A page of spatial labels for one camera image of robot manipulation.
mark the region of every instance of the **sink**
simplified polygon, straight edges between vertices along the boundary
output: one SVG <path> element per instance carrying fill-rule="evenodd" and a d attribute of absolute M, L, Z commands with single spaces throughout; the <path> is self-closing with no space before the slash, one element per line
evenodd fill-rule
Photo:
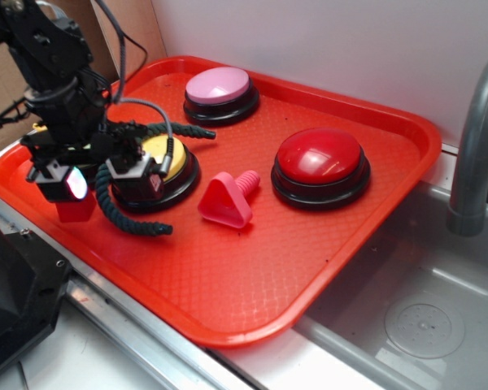
<path fill-rule="evenodd" d="M 449 196 L 420 183 L 295 329 L 384 388 L 488 388 L 488 211 L 456 236 Z"/>

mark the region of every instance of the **pink screw peg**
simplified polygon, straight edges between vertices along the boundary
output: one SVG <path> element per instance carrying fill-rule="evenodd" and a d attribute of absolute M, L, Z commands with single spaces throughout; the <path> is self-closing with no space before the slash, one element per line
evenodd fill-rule
<path fill-rule="evenodd" d="M 237 179 L 228 172 L 221 172 L 210 180 L 198 211 L 210 221 L 244 228 L 253 216 L 246 197 L 259 183 L 260 176 L 255 171 L 245 171 Z"/>

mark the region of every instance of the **gray faucet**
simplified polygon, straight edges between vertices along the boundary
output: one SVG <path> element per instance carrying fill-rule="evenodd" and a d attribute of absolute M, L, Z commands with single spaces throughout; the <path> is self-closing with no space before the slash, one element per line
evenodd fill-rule
<path fill-rule="evenodd" d="M 455 165 L 447 226 L 461 236 L 484 227 L 488 202 L 488 63 L 477 82 Z"/>

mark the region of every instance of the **button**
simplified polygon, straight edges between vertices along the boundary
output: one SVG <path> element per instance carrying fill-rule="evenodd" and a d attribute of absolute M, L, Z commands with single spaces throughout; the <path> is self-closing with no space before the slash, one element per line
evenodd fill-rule
<path fill-rule="evenodd" d="M 304 184 L 328 184 L 344 179 L 358 167 L 360 146 L 337 128 L 309 128 L 287 138 L 278 150 L 282 172 Z"/>
<path fill-rule="evenodd" d="M 142 143 L 142 148 L 145 152 L 150 153 L 150 156 L 155 159 L 155 162 L 160 164 L 163 162 L 163 157 L 166 154 L 168 145 L 168 135 L 153 136 Z M 168 175 L 164 178 L 166 183 L 173 179 L 176 174 L 186 164 L 185 146 L 177 138 L 173 137 L 173 159 L 172 165 Z"/>
<path fill-rule="evenodd" d="M 220 104 L 242 96 L 249 85 L 250 77 L 242 69 L 216 67 L 192 77 L 186 93 L 199 104 Z"/>

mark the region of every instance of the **textured tray surface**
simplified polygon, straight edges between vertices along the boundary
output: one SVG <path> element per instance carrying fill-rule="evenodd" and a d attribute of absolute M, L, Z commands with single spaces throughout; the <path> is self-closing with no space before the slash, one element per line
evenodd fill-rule
<path fill-rule="evenodd" d="M 126 92 L 186 123 L 187 81 L 215 66 L 191 57 L 158 61 Z M 214 141 L 181 138 L 202 170 L 194 193 L 170 210 L 133 216 L 170 223 L 171 236 L 127 235 L 99 208 L 87 223 L 60 223 L 54 205 L 25 181 L 30 162 L 21 147 L 0 160 L 0 197 L 191 340 L 225 347 L 272 336 L 296 321 L 403 200 L 435 161 L 441 141 L 435 127 L 415 115 L 250 75 L 261 102 L 249 119 L 216 128 Z M 134 104 L 112 107 L 109 116 L 162 121 L 152 109 Z M 301 211 L 275 197 L 269 175 L 283 140 L 319 126 L 356 137 L 372 165 L 372 181 L 358 201 L 342 209 Z M 209 179 L 220 171 L 237 177 L 249 169 L 261 176 L 248 198 L 251 223 L 236 230 L 202 219 L 197 204 Z"/>

